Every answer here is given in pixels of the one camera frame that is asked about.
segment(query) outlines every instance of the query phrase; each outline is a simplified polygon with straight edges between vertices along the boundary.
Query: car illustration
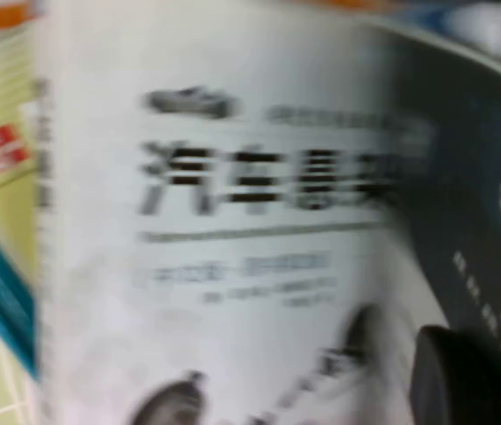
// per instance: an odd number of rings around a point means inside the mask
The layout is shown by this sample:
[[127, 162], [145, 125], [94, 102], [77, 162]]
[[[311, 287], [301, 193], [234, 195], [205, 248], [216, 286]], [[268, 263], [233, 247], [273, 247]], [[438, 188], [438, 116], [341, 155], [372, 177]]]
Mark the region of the car illustration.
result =
[[220, 91], [208, 91], [203, 86], [153, 91], [148, 94], [147, 103], [160, 113], [195, 113], [216, 120], [235, 113], [235, 100], [232, 97]]

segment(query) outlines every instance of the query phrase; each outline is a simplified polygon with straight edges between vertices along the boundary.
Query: car image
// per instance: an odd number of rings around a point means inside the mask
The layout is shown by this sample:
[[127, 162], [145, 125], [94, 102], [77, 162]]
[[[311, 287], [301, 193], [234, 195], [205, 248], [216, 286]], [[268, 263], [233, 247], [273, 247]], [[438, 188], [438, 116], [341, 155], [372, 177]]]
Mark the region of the car image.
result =
[[153, 91], [147, 96], [147, 104], [160, 113], [194, 113], [216, 120], [235, 113], [235, 100], [232, 97], [219, 91], [208, 91], [201, 86]]

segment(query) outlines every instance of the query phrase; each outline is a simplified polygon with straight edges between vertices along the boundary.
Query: red label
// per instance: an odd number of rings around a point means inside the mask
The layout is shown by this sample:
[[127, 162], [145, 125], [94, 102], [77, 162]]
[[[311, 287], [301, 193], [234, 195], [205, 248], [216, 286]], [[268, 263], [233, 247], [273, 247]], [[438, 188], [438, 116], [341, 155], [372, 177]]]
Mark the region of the red label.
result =
[[0, 127], [0, 172], [13, 168], [28, 158], [22, 139], [10, 125]]

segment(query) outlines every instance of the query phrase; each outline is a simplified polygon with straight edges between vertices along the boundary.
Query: black object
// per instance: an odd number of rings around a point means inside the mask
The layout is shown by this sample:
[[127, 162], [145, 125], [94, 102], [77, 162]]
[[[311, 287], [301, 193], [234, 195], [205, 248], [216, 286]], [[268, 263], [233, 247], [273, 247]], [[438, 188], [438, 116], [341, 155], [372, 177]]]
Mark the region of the black object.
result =
[[198, 388], [203, 375], [191, 372], [187, 379], [159, 390], [140, 408], [131, 425], [198, 425], [204, 396]]
[[405, 167], [399, 188], [413, 248], [450, 328], [501, 374], [501, 65], [389, 41], [395, 108], [432, 129], [425, 166]]
[[501, 425], [501, 377], [462, 335], [418, 334], [410, 393], [416, 425]]

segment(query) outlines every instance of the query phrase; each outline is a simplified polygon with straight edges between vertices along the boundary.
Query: white book cover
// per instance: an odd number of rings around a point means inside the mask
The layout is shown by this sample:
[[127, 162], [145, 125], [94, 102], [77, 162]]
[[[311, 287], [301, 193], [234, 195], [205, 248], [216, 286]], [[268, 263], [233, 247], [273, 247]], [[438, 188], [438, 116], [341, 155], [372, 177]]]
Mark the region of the white book cover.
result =
[[42, 423], [365, 421], [394, 174], [370, 27], [266, 0], [38, 26]]

